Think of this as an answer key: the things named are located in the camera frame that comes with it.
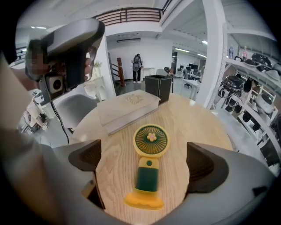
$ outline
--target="fan grille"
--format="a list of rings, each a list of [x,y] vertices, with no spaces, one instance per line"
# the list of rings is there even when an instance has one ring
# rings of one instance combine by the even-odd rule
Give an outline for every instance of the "fan grille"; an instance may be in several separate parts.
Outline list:
[[[155,134],[156,140],[151,142],[147,138],[149,133]],[[135,142],[139,150],[146,154],[154,155],[166,148],[168,140],[166,133],[161,128],[149,125],[137,132]]]

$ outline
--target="wooden post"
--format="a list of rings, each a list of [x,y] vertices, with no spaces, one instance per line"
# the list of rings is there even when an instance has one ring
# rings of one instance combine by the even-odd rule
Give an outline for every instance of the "wooden post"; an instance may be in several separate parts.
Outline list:
[[[121,58],[117,58],[117,65],[118,65],[118,73],[119,73],[119,77],[120,77],[120,83],[121,83],[121,86],[124,87],[125,86],[125,80],[124,80]]]

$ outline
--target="handheld fan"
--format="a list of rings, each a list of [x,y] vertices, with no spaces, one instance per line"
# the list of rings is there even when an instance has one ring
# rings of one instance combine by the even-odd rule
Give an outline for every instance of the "handheld fan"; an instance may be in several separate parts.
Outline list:
[[[160,126],[146,124],[136,130],[133,145],[141,156],[137,173],[137,183],[124,202],[132,207],[159,210],[164,206],[158,197],[159,158],[169,148],[169,136]]]

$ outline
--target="computer monitor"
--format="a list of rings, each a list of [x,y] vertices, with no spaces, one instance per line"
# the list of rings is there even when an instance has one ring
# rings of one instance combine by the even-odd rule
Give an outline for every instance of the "computer monitor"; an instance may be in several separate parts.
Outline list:
[[[198,65],[195,65],[195,64],[189,64],[189,66],[190,66],[192,69],[198,69]]]

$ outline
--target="bottle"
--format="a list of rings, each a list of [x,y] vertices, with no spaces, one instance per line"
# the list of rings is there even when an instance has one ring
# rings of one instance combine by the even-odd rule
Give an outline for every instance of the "bottle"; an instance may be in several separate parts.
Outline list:
[[[232,46],[230,46],[228,58],[233,59],[233,47]]]
[[[247,54],[247,46],[244,46],[242,62],[245,62],[247,60]]]

